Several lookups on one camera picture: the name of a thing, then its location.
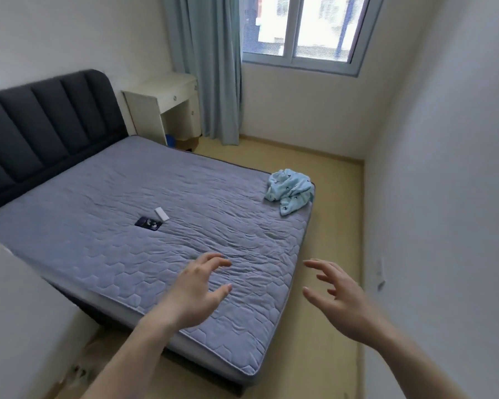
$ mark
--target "hand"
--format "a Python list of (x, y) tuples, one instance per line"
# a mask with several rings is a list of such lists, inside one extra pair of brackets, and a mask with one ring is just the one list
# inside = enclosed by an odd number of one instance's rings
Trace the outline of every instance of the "hand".
[(191, 261), (179, 274), (172, 288), (147, 316), (168, 323), (174, 331), (190, 328), (205, 321), (233, 288), (225, 284), (209, 292), (209, 276), (220, 266), (231, 266), (231, 261), (220, 253), (204, 253)]
[(333, 300), (322, 297), (303, 287), (305, 298), (327, 317), (329, 322), (343, 335), (377, 349), (379, 342), (392, 324), (364, 293), (362, 288), (335, 263), (311, 259), (303, 262), (308, 268), (321, 270), (316, 275), (322, 282), (333, 287), (327, 292)]

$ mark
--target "mattress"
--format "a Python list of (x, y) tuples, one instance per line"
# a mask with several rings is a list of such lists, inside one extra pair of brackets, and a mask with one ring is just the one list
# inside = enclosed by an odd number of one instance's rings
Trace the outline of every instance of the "mattress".
[[(138, 136), (0, 208), (0, 242), (47, 281), (133, 327), (187, 262), (221, 252), (233, 284), (213, 315), (169, 349), (236, 383), (259, 374), (285, 308), (312, 204), (284, 218), (264, 200), (269, 174)], [(158, 231), (135, 226), (162, 207)]]

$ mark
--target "light blue curtain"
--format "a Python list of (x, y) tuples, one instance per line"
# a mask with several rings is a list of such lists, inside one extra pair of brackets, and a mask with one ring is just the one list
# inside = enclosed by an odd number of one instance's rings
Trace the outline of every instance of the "light blue curtain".
[(202, 132), (238, 144), (242, 116), (239, 0), (164, 0), (174, 68), (198, 78)]

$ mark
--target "window pane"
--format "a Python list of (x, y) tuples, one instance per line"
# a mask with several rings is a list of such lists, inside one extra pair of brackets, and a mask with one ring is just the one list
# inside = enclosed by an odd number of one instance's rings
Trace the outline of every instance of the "window pane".
[(244, 1), (244, 51), (282, 56), (290, 0)]
[(296, 57), (348, 62), (368, 0), (304, 0)]

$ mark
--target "window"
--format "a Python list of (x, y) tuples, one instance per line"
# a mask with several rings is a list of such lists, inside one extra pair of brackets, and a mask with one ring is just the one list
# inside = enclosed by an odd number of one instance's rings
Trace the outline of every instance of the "window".
[(383, 0), (244, 0), (252, 63), (356, 76)]

